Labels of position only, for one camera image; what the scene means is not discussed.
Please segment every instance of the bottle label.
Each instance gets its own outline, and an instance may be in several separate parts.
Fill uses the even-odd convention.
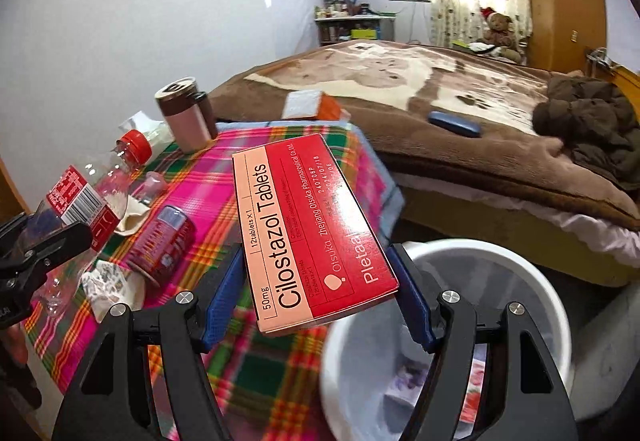
[[[94,236],[91,248],[95,252],[99,252],[107,243],[120,221],[107,202],[73,166],[66,169],[46,197],[66,225],[84,223],[91,227]]]

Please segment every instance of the colorful tablecloth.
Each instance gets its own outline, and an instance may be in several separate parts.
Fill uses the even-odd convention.
[[[219,124],[212,147],[184,155],[167,148],[146,171],[164,175],[169,189],[153,202],[152,216],[166,204],[185,211],[196,225],[196,240],[169,284],[147,292],[145,307],[192,289],[215,269],[239,227],[231,154],[267,142],[321,133],[381,243],[399,216],[402,196],[362,133],[349,124]],[[138,176],[138,183],[144,172]],[[124,267],[134,237],[114,235],[100,254]],[[65,314],[52,319],[37,304],[24,327],[46,369],[62,392],[68,387],[97,323],[79,288]],[[224,340],[203,361],[220,409],[235,439],[316,440],[331,438],[318,400],[318,373],[326,327],[268,339],[257,332],[250,292],[245,287]],[[159,347],[149,347],[154,397],[163,434],[176,439]]]

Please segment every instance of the teddy bear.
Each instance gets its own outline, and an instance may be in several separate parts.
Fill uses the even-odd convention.
[[[481,13],[488,28],[484,30],[482,38],[476,41],[500,47],[500,56],[519,64],[522,61],[522,55],[518,50],[516,33],[509,30],[509,24],[512,23],[511,18],[496,12],[491,7],[482,9]]]

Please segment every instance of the dark clothing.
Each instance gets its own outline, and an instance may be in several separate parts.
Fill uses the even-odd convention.
[[[575,164],[625,192],[640,188],[640,126],[619,88],[559,76],[549,80],[547,96],[533,111],[533,130],[562,139]]]

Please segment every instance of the blue gripper pad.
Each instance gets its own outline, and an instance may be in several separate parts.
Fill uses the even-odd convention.
[[[207,307],[207,323],[202,336],[202,344],[209,352],[225,336],[226,327],[231,320],[238,297],[242,291],[246,272],[244,270],[244,250],[239,247],[215,296]]]
[[[421,277],[420,272],[404,252],[404,248],[402,248],[403,260],[396,247],[402,248],[400,245],[391,245],[385,251],[386,258],[398,278],[396,302],[411,333],[411,338],[425,351],[432,353],[437,339],[431,329],[431,313],[414,280]]]

